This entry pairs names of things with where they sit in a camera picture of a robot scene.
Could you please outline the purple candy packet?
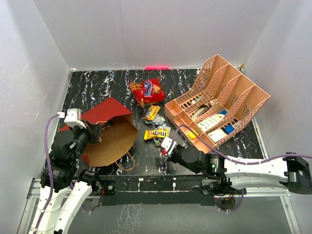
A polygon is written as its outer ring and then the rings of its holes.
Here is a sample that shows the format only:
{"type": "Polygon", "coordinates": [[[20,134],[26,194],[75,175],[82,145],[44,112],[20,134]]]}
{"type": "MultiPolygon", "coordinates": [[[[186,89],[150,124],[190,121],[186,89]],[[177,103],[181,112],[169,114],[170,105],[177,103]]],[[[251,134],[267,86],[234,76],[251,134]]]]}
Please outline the purple candy packet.
{"type": "Polygon", "coordinates": [[[109,122],[106,122],[106,123],[102,124],[102,126],[101,126],[101,131],[103,132],[103,131],[105,131],[106,129],[109,129],[110,127],[112,127],[112,124],[109,123],[109,122]]]}

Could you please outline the red paper bag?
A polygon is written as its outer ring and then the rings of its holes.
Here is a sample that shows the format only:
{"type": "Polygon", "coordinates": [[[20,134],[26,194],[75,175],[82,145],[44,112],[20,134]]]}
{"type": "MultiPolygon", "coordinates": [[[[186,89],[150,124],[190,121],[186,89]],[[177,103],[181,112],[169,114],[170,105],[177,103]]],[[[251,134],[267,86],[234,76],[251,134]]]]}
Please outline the red paper bag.
{"type": "Polygon", "coordinates": [[[112,124],[112,127],[100,133],[101,142],[87,145],[82,159],[90,167],[117,163],[129,152],[138,136],[132,112],[112,97],[82,113],[81,119],[92,124],[112,124]]]}

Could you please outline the red cookie snack bag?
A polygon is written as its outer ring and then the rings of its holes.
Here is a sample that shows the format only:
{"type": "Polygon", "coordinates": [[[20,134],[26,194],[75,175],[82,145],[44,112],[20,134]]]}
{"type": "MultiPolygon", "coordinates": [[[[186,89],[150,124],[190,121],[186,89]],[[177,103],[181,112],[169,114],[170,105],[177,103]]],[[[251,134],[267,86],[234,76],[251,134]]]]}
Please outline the red cookie snack bag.
{"type": "Polygon", "coordinates": [[[156,104],[165,99],[158,78],[144,80],[142,83],[130,81],[129,88],[140,107],[156,104]]]}

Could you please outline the pink plastic file organizer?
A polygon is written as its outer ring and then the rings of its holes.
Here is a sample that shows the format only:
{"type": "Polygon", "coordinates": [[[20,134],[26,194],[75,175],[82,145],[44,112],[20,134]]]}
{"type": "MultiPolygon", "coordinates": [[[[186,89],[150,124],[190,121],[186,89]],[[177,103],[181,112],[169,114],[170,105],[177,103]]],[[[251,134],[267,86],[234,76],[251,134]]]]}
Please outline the pink plastic file organizer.
{"type": "Polygon", "coordinates": [[[255,114],[270,98],[270,95],[227,62],[222,56],[207,59],[189,91],[165,105],[165,116],[180,127],[179,132],[191,146],[210,152],[238,132],[243,130],[255,114]],[[203,132],[198,123],[215,114],[224,118],[210,130],[203,132]],[[232,125],[235,130],[217,143],[211,141],[208,133],[232,125]],[[198,137],[191,140],[190,131],[197,131],[198,137]]]}

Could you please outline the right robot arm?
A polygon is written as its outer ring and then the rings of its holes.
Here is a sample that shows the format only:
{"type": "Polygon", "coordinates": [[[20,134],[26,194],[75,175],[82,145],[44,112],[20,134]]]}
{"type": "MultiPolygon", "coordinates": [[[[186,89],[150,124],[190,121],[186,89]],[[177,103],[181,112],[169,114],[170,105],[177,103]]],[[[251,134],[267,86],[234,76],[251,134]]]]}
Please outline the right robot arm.
{"type": "Polygon", "coordinates": [[[244,193],[247,188],[282,188],[310,195],[312,175],[307,156],[287,152],[269,159],[248,159],[206,154],[195,147],[180,145],[162,151],[168,161],[178,163],[205,177],[201,190],[214,195],[244,193]]]}

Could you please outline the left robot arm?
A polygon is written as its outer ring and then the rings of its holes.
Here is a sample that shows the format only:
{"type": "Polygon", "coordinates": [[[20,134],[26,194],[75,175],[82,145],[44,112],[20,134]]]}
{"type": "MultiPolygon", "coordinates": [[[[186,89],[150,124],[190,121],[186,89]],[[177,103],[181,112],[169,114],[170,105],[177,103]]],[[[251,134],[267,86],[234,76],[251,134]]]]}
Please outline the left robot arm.
{"type": "Polygon", "coordinates": [[[85,125],[82,128],[74,126],[55,134],[41,175],[39,202],[29,230],[31,234],[66,234],[85,199],[100,191],[101,183],[95,179],[96,174],[83,170],[68,198],[65,197],[87,145],[100,141],[101,124],[86,120],[82,124],[85,125]]]}

